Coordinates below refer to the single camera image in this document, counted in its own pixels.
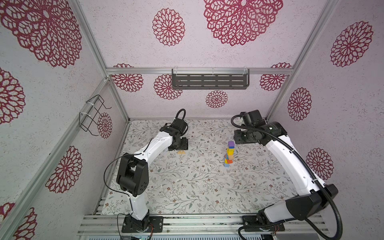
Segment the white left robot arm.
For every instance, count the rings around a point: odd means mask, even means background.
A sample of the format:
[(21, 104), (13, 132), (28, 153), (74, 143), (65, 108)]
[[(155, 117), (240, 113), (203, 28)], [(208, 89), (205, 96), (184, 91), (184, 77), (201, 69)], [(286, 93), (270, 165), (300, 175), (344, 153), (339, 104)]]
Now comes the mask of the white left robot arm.
[(129, 197), (132, 208), (131, 221), (137, 226), (146, 228), (149, 222), (150, 214), (144, 192), (149, 184), (150, 164), (165, 150), (187, 150), (187, 131), (188, 124), (185, 120), (175, 118), (170, 125), (164, 125), (145, 147), (121, 157), (116, 182)]

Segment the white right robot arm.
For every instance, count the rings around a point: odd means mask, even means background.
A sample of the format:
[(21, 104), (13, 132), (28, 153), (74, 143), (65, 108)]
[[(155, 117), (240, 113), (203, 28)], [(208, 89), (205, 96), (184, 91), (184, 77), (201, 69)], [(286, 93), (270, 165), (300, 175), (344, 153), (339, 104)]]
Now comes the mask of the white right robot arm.
[(237, 128), (237, 145), (257, 143), (266, 147), (288, 174), (297, 195), (259, 211), (263, 224), (289, 219), (303, 221), (325, 209), (338, 194), (335, 185), (327, 185), (303, 160), (294, 147), (287, 131), (278, 122), (266, 123), (258, 110), (241, 112), (231, 119)]

